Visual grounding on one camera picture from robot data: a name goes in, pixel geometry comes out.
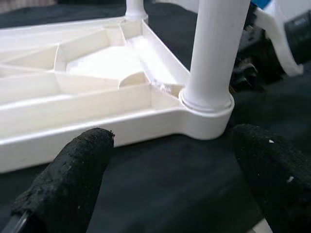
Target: black fabric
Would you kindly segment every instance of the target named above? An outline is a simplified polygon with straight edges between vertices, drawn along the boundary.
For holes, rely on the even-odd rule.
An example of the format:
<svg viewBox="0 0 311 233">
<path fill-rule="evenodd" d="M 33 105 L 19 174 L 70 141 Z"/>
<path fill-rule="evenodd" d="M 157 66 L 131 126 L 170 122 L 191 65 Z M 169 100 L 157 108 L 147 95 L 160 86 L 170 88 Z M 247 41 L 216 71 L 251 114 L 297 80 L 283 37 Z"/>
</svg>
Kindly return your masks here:
<svg viewBox="0 0 311 233">
<path fill-rule="evenodd" d="M 145 9 L 151 28 L 190 68 L 196 14 L 171 4 L 146 5 Z M 124 6 L 57 5 L 2 14 L 0 27 L 124 13 Z M 247 232 L 262 216 L 235 159 L 230 129 L 237 123 L 256 123 L 285 136 L 310 155 L 310 78 L 307 74 L 276 83 L 264 94 L 235 95 L 230 125 L 216 140 L 171 135 L 117 148 L 117 156 L 104 174 L 87 232 Z M 280 95 L 284 98 L 277 101 Z M 284 102 L 293 98 L 296 101 Z M 299 100 L 304 100 L 304 105 L 298 105 Z M 8 221 L 12 201 L 44 167 L 0 175 L 0 228 Z"/>
<path fill-rule="evenodd" d="M 47 233 L 85 233 L 113 144 L 113 134 L 103 129 L 73 139 L 15 200 L 12 214 L 32 213 Z"/>
<path fill-rule="evenodd" d="M 283 137 L 253 125 L 233 130 L 237 160 L 274 233 L 309 233 L 311 160 Z"/>
</svg>

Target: white tube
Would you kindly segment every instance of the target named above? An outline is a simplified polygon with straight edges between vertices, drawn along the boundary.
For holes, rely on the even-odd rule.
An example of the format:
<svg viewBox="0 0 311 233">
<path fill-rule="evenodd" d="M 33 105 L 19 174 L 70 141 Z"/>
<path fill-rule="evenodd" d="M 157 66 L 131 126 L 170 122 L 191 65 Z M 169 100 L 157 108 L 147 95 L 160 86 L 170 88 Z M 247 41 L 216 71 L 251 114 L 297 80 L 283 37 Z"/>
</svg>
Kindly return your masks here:
<svg viewBox="0 0 311 233">
<path fill-rule="evenodd" d="M 126 0 L 126 13 L 127 20 L 147 20 L 148 15 L 144 9 L 143 0 Z"/>
<path fill-rule="evenodd" d="M 189 108 L 218 112 L 231 106 L 229 82 L 250 0 L 201 0 L 190 80 L 181 94 Z"/>
</svg>

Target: white plastic frame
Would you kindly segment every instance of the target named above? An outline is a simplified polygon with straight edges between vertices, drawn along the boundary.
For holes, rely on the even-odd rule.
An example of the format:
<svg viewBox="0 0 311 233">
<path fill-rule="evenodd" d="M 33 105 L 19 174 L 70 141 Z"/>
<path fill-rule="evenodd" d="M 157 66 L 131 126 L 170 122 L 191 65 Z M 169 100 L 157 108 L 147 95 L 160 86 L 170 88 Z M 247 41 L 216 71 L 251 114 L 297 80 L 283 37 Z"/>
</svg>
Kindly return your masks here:
<svg viewBox="0 0 311 233">
<path fill-rule="evenodd" d="M 143 0 L 125 17 L 0 30 L 0 172 L 49 162 L 94 127 L 116 146 L 220 136 L 249 2 L 201 1 L 191 74 L 148 27 Z"/>
</svg>

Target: blue object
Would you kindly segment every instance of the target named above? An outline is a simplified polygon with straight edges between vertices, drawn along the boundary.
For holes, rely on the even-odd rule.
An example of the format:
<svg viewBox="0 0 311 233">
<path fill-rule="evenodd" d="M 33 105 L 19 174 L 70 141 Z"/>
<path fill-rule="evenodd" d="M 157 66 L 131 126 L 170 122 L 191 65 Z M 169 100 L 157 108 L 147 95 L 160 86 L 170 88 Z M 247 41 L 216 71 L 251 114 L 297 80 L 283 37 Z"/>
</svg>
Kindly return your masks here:
<svg viewBox="0 0 311 233">
<path fill-rule="evenodd" d="M 270 0 L 252 0 L 252 3 L 256 4 L 261 9 L 268 5 L 269 2 Z"/>
</svg>

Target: black cloth surface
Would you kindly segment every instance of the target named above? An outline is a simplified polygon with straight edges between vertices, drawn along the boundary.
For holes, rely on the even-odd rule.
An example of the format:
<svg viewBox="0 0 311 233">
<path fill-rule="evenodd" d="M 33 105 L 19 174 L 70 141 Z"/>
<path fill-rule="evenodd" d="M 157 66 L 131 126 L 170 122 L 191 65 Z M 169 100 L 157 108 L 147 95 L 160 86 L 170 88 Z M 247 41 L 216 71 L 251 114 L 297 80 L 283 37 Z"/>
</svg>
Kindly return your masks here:
<svg viewBox="0 0 311 233">
<path fill-rule="evenodd" d="M 149 25 L 190 68 L 196 14 L 146 5 Z M 0 27 L 121 16 L 124 6 L 56 5 L 0 15 Z M 245 233 L 261 218 L 235 159 L 230 129 L 257 124 L 311 154 L 311 75 L 276 83 L 266 93 L 234 96 L 225 134 L 211 141 L 171 135 L 118 148 L 104 174 L 88 233 Z M 45 166 L 0 175 L 0 229 L 10 205 Z"/>
</svg>

